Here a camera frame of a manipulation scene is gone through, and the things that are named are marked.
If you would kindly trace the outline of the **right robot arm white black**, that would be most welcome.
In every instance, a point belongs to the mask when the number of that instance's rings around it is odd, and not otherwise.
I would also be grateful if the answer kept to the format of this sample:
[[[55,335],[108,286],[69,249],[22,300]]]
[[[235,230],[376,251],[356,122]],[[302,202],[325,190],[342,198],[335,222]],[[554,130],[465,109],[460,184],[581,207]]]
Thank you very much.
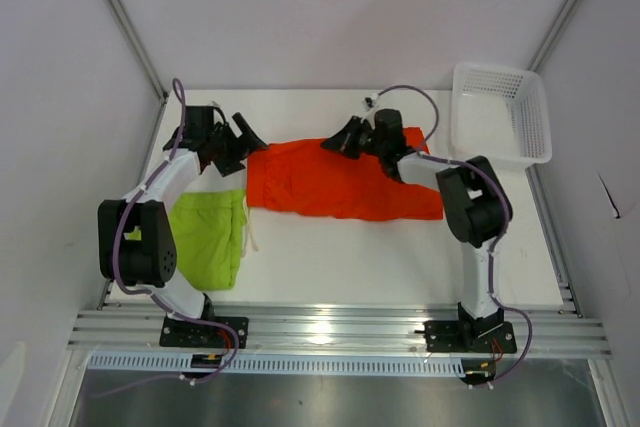
[[[444,159],[411,147],[401,114],[393,109],[377,111],[372,121],[351,117],[321,147],[349,159],[374,156],[392,180],[440,193],[446,223],[463,254],[463,293],[452,336],[466,351],[489,344],[505,324],[494,287],[495,257],[513,216],[489,160]]]

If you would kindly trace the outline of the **lime green shorts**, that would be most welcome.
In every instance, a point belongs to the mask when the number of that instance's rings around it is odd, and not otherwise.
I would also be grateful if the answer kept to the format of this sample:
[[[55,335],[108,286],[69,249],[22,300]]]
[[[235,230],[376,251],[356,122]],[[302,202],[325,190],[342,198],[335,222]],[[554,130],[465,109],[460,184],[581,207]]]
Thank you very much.
[[[247,224],[246,191],[187,192],[168,218],[177,253],[177,269],[200,291],[230,290],[236,284]]]

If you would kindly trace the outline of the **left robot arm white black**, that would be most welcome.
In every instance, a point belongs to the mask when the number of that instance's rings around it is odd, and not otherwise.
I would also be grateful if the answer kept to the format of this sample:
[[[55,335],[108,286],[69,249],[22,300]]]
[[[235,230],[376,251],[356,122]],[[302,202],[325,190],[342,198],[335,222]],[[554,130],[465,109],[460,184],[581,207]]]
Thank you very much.
[[[180,123],[163,145],[159,164],[125,196],[98,207],[102,276],[129,296],[147,296],[171,319],[183,322],[182,335],[197,347],[216,337],[210,298],[178,271],[178,253],[169,213],[185,189],[210,166],[222,177],[245,168],[250,154],[267,144],[240,113],[221,107],[186,106]]]

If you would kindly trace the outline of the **orange shorts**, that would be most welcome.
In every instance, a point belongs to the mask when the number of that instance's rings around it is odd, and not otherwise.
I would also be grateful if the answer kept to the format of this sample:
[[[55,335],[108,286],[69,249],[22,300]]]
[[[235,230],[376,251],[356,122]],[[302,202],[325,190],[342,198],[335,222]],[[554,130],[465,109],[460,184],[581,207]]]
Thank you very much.
[[[367,222],[444,218],[437,191],[390,179],[373,156],[351,160],[322,149],[321,143],[320,139],[276,143],[251,154],[247,205]]]

